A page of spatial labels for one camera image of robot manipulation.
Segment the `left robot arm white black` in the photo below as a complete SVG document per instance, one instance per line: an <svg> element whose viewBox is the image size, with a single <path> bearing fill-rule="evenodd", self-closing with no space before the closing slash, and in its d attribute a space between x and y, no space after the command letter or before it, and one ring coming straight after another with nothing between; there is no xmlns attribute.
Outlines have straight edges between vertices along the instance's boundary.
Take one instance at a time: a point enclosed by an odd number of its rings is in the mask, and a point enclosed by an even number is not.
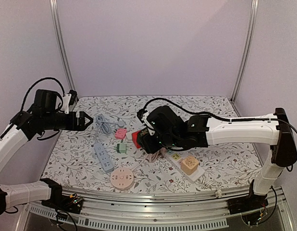
<svg viewBox="0 0 297 231"><path fill-rule="evenodd" d="M33 104L27 110L22 104L0 135L0 173L16 152L34 137L44 141L45 131L53 130L58 134L61 130L86 130L93 118L83 111L70 111L76 97L74 90L59 94L53 90L37 89ZM43 201L55 209L66 205L62 186L48 178L27 184L0 184L0 215L11 207L34 201Z"/></svg>

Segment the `red cube adapter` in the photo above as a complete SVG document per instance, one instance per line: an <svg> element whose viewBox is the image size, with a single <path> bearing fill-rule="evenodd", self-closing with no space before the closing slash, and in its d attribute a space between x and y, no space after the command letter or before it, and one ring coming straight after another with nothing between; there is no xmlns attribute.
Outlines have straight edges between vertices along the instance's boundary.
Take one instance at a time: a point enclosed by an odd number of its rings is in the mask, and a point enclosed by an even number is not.
<svg viewBox="0 0 297 231"><path fill-rule="evenodd" d="M135 145L135 147L137 149L140 149L141 148L141 145L137 141L139 132L140 132L140 130L132 133L132 142L133 142L133 144Z"/></svg>

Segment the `light green plug adapter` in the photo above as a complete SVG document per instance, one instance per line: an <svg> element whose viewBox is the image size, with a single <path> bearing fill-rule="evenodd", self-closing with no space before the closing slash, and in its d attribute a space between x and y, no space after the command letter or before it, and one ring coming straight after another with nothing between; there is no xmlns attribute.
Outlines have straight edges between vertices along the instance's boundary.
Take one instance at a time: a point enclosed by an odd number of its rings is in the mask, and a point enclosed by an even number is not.
<svg viewBox="0 0 297 231"><path fill-rule="evenodd" d="M116 147L117 153L126 154L127 150L128 150L127 144L125 144L125 143L117 144L117 147Z"/></svg>

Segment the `beige cube adapter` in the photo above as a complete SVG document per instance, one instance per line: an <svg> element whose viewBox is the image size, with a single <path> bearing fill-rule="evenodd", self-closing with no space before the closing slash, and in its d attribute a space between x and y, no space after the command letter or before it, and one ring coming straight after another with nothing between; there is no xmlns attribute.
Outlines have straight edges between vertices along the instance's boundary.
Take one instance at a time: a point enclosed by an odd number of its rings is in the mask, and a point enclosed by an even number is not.
<svg viewBox="0 0 297 231"><path fill-rule="evenodd" d="M181 162L181 170L187 175L193 174L197 170L198 166L199 161L191 155L184 158Z"/></svg>

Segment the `round pink socket base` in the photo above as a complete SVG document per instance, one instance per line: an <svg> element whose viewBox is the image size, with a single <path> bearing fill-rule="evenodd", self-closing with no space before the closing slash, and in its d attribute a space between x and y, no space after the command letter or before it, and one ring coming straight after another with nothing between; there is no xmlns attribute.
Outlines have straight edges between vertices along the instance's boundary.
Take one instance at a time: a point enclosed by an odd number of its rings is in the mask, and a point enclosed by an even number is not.
<svg viewBox="0 0 297 231"><path fill-rule="evenodd" d="M134 174L129 168L119 167L111 173L110 182L120 191L128 190L134 184Z"/></svg>

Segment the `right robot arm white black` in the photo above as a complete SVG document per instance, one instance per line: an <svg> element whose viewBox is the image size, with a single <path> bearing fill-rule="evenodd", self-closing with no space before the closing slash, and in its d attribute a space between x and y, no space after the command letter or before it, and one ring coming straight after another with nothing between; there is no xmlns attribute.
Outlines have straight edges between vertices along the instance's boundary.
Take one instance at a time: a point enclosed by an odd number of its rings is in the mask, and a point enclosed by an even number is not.
<svg viewBox="0 0 297 231"><path fill-rule="evenodd" d="M137 143L148 154L162 148L184 152L223 143L247 142L270 146L268 157L253 180L249 195L243 200L243 206L248 210L258 206L283 169L297 161L294 138L297 129L290 124L283 108L257 117L220 117L210 112L191 112L166 99L166 102L190 115L184 121L167 105L149 112L147 106L157 100L149 100L136 114L145 126L137 135Z"/></svg>

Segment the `dark green cube adapter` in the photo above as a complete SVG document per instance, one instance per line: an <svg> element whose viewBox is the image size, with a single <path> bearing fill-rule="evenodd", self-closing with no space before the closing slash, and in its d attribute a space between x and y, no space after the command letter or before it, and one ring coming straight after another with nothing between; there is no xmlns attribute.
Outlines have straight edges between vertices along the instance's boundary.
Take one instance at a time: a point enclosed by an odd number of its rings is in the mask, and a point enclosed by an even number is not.
<svg viewBox="0 0 297 231"><path fill-rule="evenodd" d="M149 129L148 128L144 128L144 129L140 130L140 132L138 134L140 136L150 135Z"/></svg>

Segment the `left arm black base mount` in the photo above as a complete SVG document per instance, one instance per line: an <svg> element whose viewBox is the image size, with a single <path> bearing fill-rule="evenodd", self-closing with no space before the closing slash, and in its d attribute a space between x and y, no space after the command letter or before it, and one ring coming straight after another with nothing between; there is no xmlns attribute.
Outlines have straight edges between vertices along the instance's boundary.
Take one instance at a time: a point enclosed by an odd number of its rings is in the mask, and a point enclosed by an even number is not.
<svg viewBox="0 0 297 231"><path fill-rule="evenodd" d="M48 200L42 200L41 204L46 207L66 211L69 213L80 214L84 202L84 197L76 193L71 195L52 195Z"/></svg>

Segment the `grey blue power strip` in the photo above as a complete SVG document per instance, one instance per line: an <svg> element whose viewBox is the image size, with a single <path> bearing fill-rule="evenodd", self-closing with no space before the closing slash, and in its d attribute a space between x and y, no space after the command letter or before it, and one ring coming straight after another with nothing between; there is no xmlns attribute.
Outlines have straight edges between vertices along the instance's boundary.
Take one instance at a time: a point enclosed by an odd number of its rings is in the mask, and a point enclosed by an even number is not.
<svg viewBox="0 0 297 231"><path fill-rule="evenodd" d="M103 145L101 143L95 143L94 144L94 151L96 153L96 156L98 160L100 161L100 164L103 168L103 170L109 174L114 170L114 166L111 162L111 159L104 149Z"/></svg>

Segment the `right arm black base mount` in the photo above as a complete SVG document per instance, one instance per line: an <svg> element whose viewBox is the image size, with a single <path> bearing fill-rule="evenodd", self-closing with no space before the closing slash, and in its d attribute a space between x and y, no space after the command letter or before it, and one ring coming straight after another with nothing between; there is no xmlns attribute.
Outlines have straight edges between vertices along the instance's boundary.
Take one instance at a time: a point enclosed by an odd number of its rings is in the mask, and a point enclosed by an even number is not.
<svg viewBox="0 0 297 231"><path fill-rule="evenodd" d="M266 197L266 195L262 196L249 194L242 197L228 199L226 201L227 208L231 215L259 209L268 205Z"/></svg>

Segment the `pink plug adapter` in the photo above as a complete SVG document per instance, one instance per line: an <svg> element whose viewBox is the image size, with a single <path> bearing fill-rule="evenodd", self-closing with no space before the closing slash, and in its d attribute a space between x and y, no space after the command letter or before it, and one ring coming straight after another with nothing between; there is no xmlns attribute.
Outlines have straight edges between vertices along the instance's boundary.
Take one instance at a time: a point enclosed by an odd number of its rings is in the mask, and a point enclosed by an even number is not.
<svg viewBox="0 0 297 231"><path fill-rule="evenodd" d="M115 133L115 138L119 140L123 140L126 137L126 134L127 134L127 129L119 128Z"/></svg>

